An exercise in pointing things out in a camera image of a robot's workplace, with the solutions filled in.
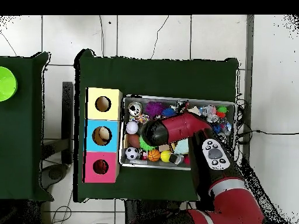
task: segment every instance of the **soccer ball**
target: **soccer ball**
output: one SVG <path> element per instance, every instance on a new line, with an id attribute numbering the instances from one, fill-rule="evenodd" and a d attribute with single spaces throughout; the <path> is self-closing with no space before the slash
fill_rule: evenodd
<path id="1" fill-rule="evenodd" d="M 129 160 L 135 160 L 138 156 L 139 152 L 138 149 L 134 148 L 134 147 L 128 147 L 126 150 L 126 157 Z"/>

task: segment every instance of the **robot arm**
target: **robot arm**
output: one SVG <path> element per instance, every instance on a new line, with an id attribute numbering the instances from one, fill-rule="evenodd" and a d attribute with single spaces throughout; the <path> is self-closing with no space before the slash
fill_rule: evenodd
<path id="1" fill-rule="evenodd" d="M 195 224 L 262 224 L 262 211 L 245 188 L 237 164 L 204 119 L 184 113 L 149 121 L 142 138 L 151 146 L 189 139 L 194 188 L 207 210 L 190 211 Z"/>

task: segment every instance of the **blue toy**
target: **blue toy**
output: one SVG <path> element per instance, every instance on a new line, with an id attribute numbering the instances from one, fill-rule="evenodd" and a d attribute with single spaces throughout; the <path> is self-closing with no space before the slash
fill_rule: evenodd
<path id="1" fill-rule="evenodd" d="M 172 108 L 166 108 L 162 111 L 164 117 L 172 117 L 175 115 L 175 110 Z"/>
<path id="2" fill-rule="evenodd" d="M 216 134 L 219 134 L 221 132 L 221 127 L 220 125 L 214 125 L 213 130 Z"/>

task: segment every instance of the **red ball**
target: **red ball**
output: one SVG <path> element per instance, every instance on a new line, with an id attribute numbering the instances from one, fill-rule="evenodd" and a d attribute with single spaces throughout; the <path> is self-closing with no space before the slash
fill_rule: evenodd
<path id="1" fill-rule="evenodd" d="M 128 143 L 134 147 L 139 149 L 140 148 L 140 141 L 139 136 L 137 134 L 127 134 L 128 137 Z"/>
<path id="2" fill-rule="evenodd" d="M 189 155 L 185 155 L 185 156 L 184 156 L 184 162 L 185 162 L 187 165 L 190 165 L 190 158 L 189 158 Z"/>
<path id="3" fill-rule="evenodd" d="M 219 111 L 216 112 L 216 115 L 220 118 L 224 118 L 225 117 L 225 113 L 221 113 Z"/>

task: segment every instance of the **dark green mat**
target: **dark green mat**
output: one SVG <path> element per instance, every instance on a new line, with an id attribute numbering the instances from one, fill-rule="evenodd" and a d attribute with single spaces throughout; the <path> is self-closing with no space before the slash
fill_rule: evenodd
<path id="1" fill-rule="evenodd" d="M 48 53 L 31 58 L 0 57 L 15 75 L 18 90 L 0 102 L 0 199 L 51 201 L 39 184 L 42 126 L 42 71 Z"/>
<path id="2" fill-rule="evenodd" d="M 75 67 L 79 67 L 75 85 L 75 99 L 79 104 L 75 104 L 75 115 L 79 113 L 80 116 L 75 118 L 77 129 L 74 133 L 79 134 L 75 153 L 83 150 L 86 87 L 119 89 L 124 95 L 235 101 L 238 69 L 235 58 L 226 61 L 97 58 L 91 50 L 85 50 L 78 54 Z M 114 184 L 83 183 L 82 154 L 78 153 L 78 164 L 74 167 L 74 188 L 75 193 L 78 189 L 79 200 L 197 200 L 190 171 L 121 167 Z"/>

